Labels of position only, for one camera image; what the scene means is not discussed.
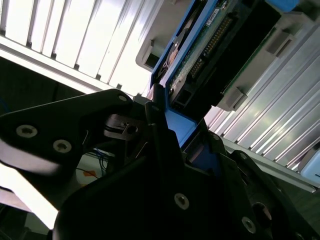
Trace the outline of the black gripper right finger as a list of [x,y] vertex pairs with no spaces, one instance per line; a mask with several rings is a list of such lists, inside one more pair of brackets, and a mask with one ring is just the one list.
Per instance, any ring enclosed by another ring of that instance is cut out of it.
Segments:
[[210,226],[224,240],[318,240],[290,198],[243,151],[199,123],[199,168],[210,178]]

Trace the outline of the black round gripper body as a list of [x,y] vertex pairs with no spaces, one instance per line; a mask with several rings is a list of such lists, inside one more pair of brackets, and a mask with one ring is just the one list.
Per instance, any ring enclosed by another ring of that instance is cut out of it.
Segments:
[[55,240],[230,240],[236,219],[212,174],[142,157],[70,196]]

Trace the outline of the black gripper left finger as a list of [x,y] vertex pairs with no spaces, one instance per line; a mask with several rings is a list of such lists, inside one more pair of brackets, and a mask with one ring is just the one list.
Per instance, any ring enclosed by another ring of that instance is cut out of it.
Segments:
[[0,117],[0,185],[42,222],[54,222],[79,188],[83,155],[102,159],[103,175],[133,159],[146,135],[148,99],[108,89]]

